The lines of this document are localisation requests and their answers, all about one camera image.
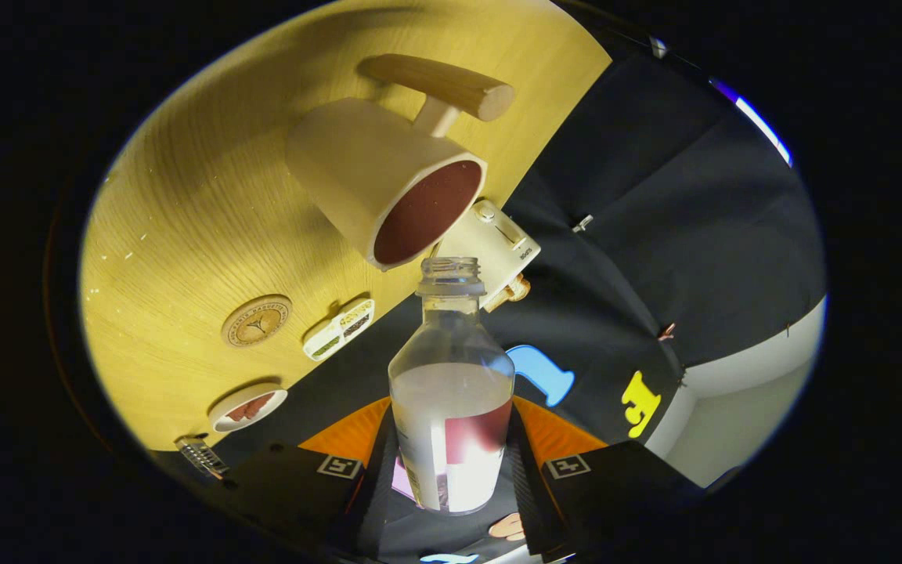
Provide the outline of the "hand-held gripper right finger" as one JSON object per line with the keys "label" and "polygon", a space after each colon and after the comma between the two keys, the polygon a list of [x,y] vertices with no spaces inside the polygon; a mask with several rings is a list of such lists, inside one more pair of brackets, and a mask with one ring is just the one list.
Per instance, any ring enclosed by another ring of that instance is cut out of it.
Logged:
{"label": "hand-held gripper right finger", "polygon": [[608,445],[513,396],[506,436],[529,552],[544,563],[617,563],[684,531],[688,516],[741,471],[699,486],[637,440]]}

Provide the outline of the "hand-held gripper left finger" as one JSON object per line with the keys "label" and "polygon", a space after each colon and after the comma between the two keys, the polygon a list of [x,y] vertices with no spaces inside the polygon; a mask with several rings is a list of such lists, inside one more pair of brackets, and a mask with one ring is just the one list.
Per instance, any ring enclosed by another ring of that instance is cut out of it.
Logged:
{"label": "hand-held gripper left finger", "polygon": [[208,500],[303,562],[376,562],[397,456],[391,400],[298,446],[274,442],[208,487]]}

